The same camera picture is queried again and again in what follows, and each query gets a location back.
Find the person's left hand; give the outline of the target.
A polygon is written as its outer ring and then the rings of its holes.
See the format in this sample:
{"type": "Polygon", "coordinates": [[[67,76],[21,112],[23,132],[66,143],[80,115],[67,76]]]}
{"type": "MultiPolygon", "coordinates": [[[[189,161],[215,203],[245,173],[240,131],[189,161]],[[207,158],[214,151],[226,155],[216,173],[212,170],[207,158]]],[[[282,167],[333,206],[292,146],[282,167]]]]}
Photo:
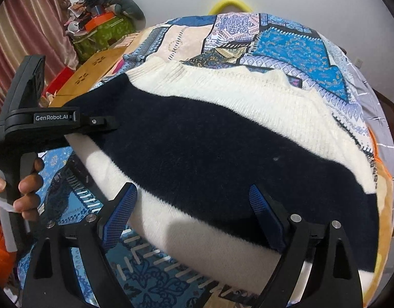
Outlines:
{"type": "MultiPolygon", "coordinates": [[[[37,191],[43,185],[43,178],[39,175],[43,168],[43,160],[36,158],[32,173],[19,182],[18,189],[22,196],[13,204],[14,210],[22,214],[23,219],[32,222],[37,221],[39,218],[37,208],[40,205],[40,197],[37,191]]],[[[5,190],[5,185],[6,182],[0,178],[0,193],[5,190]]]]}

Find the orange sleeve left forearm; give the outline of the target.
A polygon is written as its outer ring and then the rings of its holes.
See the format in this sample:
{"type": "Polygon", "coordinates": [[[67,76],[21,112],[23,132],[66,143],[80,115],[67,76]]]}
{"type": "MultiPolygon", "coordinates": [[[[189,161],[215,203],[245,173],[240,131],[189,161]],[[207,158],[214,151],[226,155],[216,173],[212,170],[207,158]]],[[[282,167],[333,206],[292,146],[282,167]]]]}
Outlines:
{"type": "Polygon", "coordinates": [[[8,252],[5,247],[3,231],[0,225],[0,287],[3,288],[12,274],[16,262],[16,253],[8,252]]]}

